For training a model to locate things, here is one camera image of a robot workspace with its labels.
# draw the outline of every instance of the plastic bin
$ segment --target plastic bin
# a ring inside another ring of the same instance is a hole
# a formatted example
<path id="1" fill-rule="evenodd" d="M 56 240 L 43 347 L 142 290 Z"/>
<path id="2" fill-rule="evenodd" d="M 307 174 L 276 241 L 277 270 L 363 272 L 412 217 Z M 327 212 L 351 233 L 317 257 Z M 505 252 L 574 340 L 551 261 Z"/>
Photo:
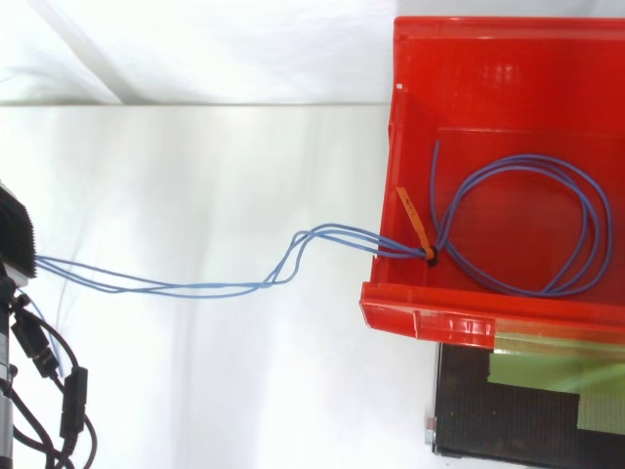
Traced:
<path id="1" fill-rule="evenodd" d="M 493 293 L 444 251 L 431 269 L 419 259 L 378 257 L 362 288 L 366 322 L 486 348 L 502 331 L 625 344 L 624 77 L 623 20 L 397 19 L 382 235 L 419 245 L 396 194 L 404 187 L 431 242 L 437 239 L 429 177 L 440 141 L 439 218 L 461 182 L 483 165 L 543 153 L 577 165 L 604 188 L 614 247 L 599 284 L 562 299 Z M 580 227 L 572 193 L 539 175 L 511 172 L 467 195 L 450 238 L 493 276 L 539 289 L 574 248 Z"/>

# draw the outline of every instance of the black panel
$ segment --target black panel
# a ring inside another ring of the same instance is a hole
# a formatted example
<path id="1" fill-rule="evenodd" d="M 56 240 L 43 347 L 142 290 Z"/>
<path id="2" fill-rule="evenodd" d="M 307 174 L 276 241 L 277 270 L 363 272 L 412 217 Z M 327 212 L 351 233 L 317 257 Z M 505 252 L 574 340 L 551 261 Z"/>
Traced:
<path id="1" fill-rule="evenodd" d="M 35 277 L 35 243 L 28 212 L 0 188 L 0 258 L 26 277 Z"/>
<path id="2" fill-rule="evenodd" d="M 577 430 L 579 396 L 491 384 L 482 349 L 443 345 L 436 451 L 558 469 L 625 467 L 625 437 Z"/>

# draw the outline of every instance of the white table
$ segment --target white table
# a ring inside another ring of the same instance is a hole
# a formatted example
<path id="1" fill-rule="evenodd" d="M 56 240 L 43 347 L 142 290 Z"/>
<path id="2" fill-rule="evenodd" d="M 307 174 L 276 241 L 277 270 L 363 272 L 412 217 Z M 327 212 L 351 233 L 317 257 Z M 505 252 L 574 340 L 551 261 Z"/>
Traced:
<path id="1" fill-rule="evenodd" d="M 0 108 L 0 178 L 40 253 L 172 281 L 257 280 L 297 230 L 378 230 L 388 112 Z M 90 370 L 94 467 L 502 466 L 424 445 L 436 345 L 367 328 L 370 263 L 319 240 L 292 283 L 209 301 L 105 295 L 40 273 L 28 291 Z M 56 436 L 58 393 L 15 341 L 12 352 L 16 389 Z M 85 433 L 76 467 L 88 448 Z M 43 467 L 19 444 L 15 455 Z"/>

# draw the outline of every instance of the blue wire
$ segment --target blue wire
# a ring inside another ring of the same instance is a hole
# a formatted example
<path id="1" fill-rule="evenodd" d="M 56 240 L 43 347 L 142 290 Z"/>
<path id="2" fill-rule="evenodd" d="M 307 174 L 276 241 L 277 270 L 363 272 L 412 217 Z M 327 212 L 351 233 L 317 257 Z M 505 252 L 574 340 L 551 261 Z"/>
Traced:
<path id="1" fill-rule="evenodd" d="M 469 176 L 462 183 L 462 185 L 454 195 L 453 200 L 445 211 L 442 219 L 439 220 L 437 216 L 435 201 L 435 182 L 439 149 L 440 143 L 437 142 L 432 163 L 432 172 L 430 175 L 430 211 L 432 214 L 432 220 L 434 221 L 435 228 L 438 232 L 437 249 L 446 249 L 451 258 L 462 268 L 463 271 L 465 271 L 465 273 L 469 277 L 482 284 L 483 286 L 498 291 L 500 293 L 539 298 L 562 297 L 582 293 L 592 288 L 599 282 L 601 277 L 604 275 L 605 270 L 607 269 L 612 254 L 612 215 L 609 207 L 609 202 L 607 201 L 607 197 L 605 196 L 604 191 L 599 186 L 599 184 L 595 180 L 593 180 L 588 174 L 584 173 L 582 170 L 573 166 L 572 164 L 557 158 L 553 158 L 552 156 L 545 156 L 541 154 L 517 154 L 501 158 L 491 164 L 484 166 L 483 168 Z M 602 205 L 604 206 L 605 213 L 606 242 L 604 260 L 595 276 L 586 283 L 576 288 L 571 288 L 571 286 L 578 280 L 580 280 L 584 276 L 584 274 L 586 274 L 588 269 L 595 261 L 597 252 L 599 250 L 600 239 L 603 236 L 603 227 L 599 222 L 597 211 L 595 210 L 593 204 L 590 202 L 589 198 L 580 190 L 579 186 L 575 184 L 572 178 L 570 178 L 563 171 L 563 168 L 575 173 L 577 176 L 586 181 L 597 192 L 602 201 Z M 472 188 L 474 188 L 477 184 L 481 183 L 485 179 L 506 171 L 527 171 L 542 174 L 544 176 L 552 178 L 561 183 L 567 189 L 573 191 L 578 196 L 582 205 L 582 230 L 577 245 L 575 246 L 575 249 L 569 256 L 567 261 L 564 263 L 562 268 L 554 276 L 554 278 L 552 278 L 552 280 L 540 291 L 532 291 L 518 288 L 490 276 L 489 274 L 485 273 L 477 266 L 475 266 L 473 263 L 471 263 L 469 260 L 467 260 L 467 258 L 465 258 L 462 254 L 460 254 L 460 252 L 449 240 L 449 231 L 451 229 L 453 216 L 455 215 L 462 198 L 467 194 L 467 192 L 469 192 Z M 556 286 L 557 282 L 568 271 L 573 262 L 579 257 L 581 248 L 584 244 L 584 240 L 591 230 L 591 227 L 588 226 L 588 214 L 590 214 L 592 230 L 595 233 L 591 252 L 586 259 L 583 267 L 569 281 L 565 282 L 560 286 Z"/>
<path id="2" fill-rule="evenodd" d="M 291 244 L 289 245 L 286 253 L 276 265 L 276 267 L 267 275 L 267 277 L 261 282 L 244 282 L 244 283 L 168 283 L 163 281 L 151 280 L 142 277 L 128 276 L 125 274 L 119 274 L 117 272 L 101 269 L 88 264 L 66 261 L 64 259 L 58 259 L 50 256 L 37 256 L 37 266 L 47 272 L 63 277 L 74 283 L 87 286 L 100 292 L 105 293 L 149 293 L 155 295 L 169 296 L 174 298 L 195 298 L 195 299 L 208 299 L 208 298 L 230 298 L 234 296 L 241 296 L 260 288 L 269 288 L 271 286 L 284 284 L 291 281 L 295 275 L 299 272 L 302 255 L 304 248 L 314 238 L 322 238 L 337 242 L 339 244 L 347 245 L 356 249 L 363 250 L 365 252 L 372 253 L 374 255 L 394 257 L 394 258 L 411 258 L 411 257 L 425 257 L 425 252 L 421 248 L 410 248 L 400 244 L 392 239 L 389 239 L 378 234 L 374 234 L 367 230 L 348 227 L 346 225 L 339 224 L 324 224 L 313 228 L 310 231 L 301 231 L 294 234 Z M 355 240 L 368 242 L 375 247 L 358 244 L 342 237 L 350 237 Z M 282 272 L 282 269 L 288 261 L 291 253 L 298 248 L 298 254 L 295 261 L 295 266 L 292 273 L 285 279 L 278 279 L 278 276 Z M 91 280 L 83 277 L 75 272 L 71 272 L 68 269 L 64 269 L 61 265 L 73 266 L 79 269 L 89 270 L 97 272 L 99 274 L 105 274 L 111 277 L 125 278 L 133 281 L 139 281 L 142 283 L 149 283 L 154 286 L 141 287 L 141 288 L 127 288 L 119 285 L 112 285 L 110 283 L 104 283 L 100 281 Z M 214 288 L 244 288 L 241 291 L 219 294 L 219 295 L 189 295 L 189 294 L 177 294 L 163 290 L 174 289 L 214 289 Z"/>
<path id="3" fill-rule="evenodd" d="M 18 288 L 18 291 L 20 293 L 26 294 L 21 288 Z M 41 318 L 41 320 L 46 320 L 43 316 L 43 313 L 41 313 L 41 310 L 39 309 L 39 307 L 37 306 L 37 304 L 34 302 L 32 298 L 30 298 L 30 304 L 32 305 L 32 308 L 35 310 L 37 315 L 39 315 L 39 318 Z M 61 375 L 61 378 L 63 378 L 65 376 L 65 371 L 63 369 L 63 361 L 61 360 L 61 355 L 59 354 L 57 340 L 52 336 L 50 332 L 48 332 L 48 337 L 50 338 L 50 343 L 52 344 L 52 351 L 54 352 L 55 357 L 57 358 L 57 361 L 59 362 L 59 373 Z"/>
<path id="4" fill-rule="evenodd" d="M 436 171 L 438 164 L 439 142 L 436 143 L 432 171 L 430 175 L 430 209 L 432 213 L 432 219 L 434 226 L 437 230 L 438 237 L 436 247 L 438 251 L 446 249 L 450 257 L 465 271 L 465 273 L 473 278 L 478 283 L 490 288 L 494 291 L 508 294 L 508 295 L 520 295 L 520 296 L 533 296 L 533 297 L 561 297 L 567 295 L 574 295 L 592 288 L 604 275 L 605 270 L 609 264 L 609 259 L 612 252 L 612 216 L 609 208 L 609 203 L 604 191 L 601 189 L 590 176 L 581 171 L 579 168 L 573 166 L 565 161 L 553 158 L 551 156 L 545 156 L 540 154 L 517 154 L 501 158 L 493 163 L 490 163 L 480 170 L 469 176 L 460 186 L 456 194 L 454 195 L 449 207 L 444 212 L 442 219 L 438 219 L 436 212 L 435 201 L 435 182 Z M 516 286 L 505 283 L 497 278 L 494 278 L 486 272 L 479 269 L 472 262 L 466 259 L 458 249 L 449 240 L 449 234 L 451 231 L 451 224 L 460 202 L 463 197 L 472 190 L 475 186 L 483 182 L 484 180 L 509 171 L 524 171 L 530 173 L 540 174 L 549 177 L 565 188 L 572 191 L 579 198 L 582 208 L 582 228 L 580 232 L 579 240 L 573 249 L 573 252 L 563 264 L 558 273 L 549 281 L 549 283 L 540 291 L 526 290 L 518 288 Z M 588 196 L 580 189 L 571 177 L 576 175 L 588 183 L 599 195 L 602 204 L 604 206 L 605 213 L 605 254 L 604 260 L 600 269 L 597 271 L 594 277 L 585 283 L 574 286 L 578 281 L 583 278 L 588 270 L 593 265 L 600 248 L 600 239 L 603 237 L 604 227 L 600 223 L 597 210 L 593 206 Z M 578 259 L 585 240 L 589 235 L 594 233 L 594 239 L 592 243 L 591 251 L 584 262 L 583 266 L 577 273 L 575 273 L 568 281 L 563 284 L 559 284 L 562 277 L 568 272 L 569 268 Z M 67 261 L 65 259 L 59 259 L 51 256 L 37 256 L 37 266 L 47 272 L 54 275 L 63 277 L 68 281 L 72 281 L 76 284 L 92 288 L 94 290 L 118 294 L 118 293 L 143 293 L 152 295 L 168 296 L 173 298 L 194 298 L 194 299 L 212 299 L 212 298 L 230 298 L 235 296 L 246 295 L 257 291 L 262 288 L 270 288 L 272 286 L 281 285 L 291 281 L 300 270 L 302 256 L 306 246 L 316 238 L 325 239 L 328 241 L 336 242 L 354 249 L 359 249 L 364 252 L 383 257 L 390 257 L 396 259 L 409 259 L 420 258 L 425 259 L 425 251 L 422 248 L 412 248 L 405 246 L 397 241 L 389 239 L 385 236 L 374 234 L 367 230 L 360 228 L 350 227 L 341 224 L 323 224 L 315 227 L 309 231 L 300 231 L 293 235 L 291 243 L 289 244 L 286 253 L 280 259 L 278 264 L 273 270 L 263 279 L 258 282 L 233 282 L 233 283 L 214 283 L 214 282 L 202 282 L 202 283 L 170 283 L 158 280 L 152 280 L 148 278 L 129 276 L 126 274 L 120 274 L 118 272 L 102 269 L 99 267 L 83 264 L 79 262 Z M 286 277 L 282 277 L 282 271 L 291 255 L 296 252 L 295 262 L 290 274 Z M 106 283 L 103 281 L 95 281 L 84 276 L 71 272 L 67 267 L 74 267 L 85 271 L 91 271 L 94 273 L 102 274 L 108 277 L 121 278 L 124 280 L 131 280 L 139 283 L 145 283 L 147 286 L 141 287 L 125 287 L 118 284 Z M 205 290 L 205 289 L 222 289 L 231 288 L 238 289 L 239 291 L 223 293 L 223 294 L 186 294 L 186 293 L 174 293 L 172 290 Z"/>

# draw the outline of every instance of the white backdrop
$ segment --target white backdrop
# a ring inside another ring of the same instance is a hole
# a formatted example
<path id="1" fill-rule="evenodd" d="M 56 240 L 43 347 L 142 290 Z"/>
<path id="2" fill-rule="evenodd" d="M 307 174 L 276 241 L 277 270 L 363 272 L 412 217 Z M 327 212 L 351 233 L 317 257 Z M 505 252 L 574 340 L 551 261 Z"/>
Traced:
<path id="1" fill-rule="evenodd" d="M 298 230 L 378 229 L 388 112 L 5 107 L 2 180 L 40 253 L 173 281 L 251 281 Z M 436 345 L 365 325 L 370 266 L 316 241 L 295 280 L 240 298 L 109 296 L 46 273 L 28 291 L 90 370 L 96 468 L 501 467 L 424 444 Z M 16 390 L 56 436 L 56 389 L 12 351 Z M 16 445 L 16 467 L 43 458 Z"/>
<path id="2" fill-rule="evenodd" d="M 623 16 L 620 0 L 0 0 L 0 103 L 386 103 L 397 15 Z"/>

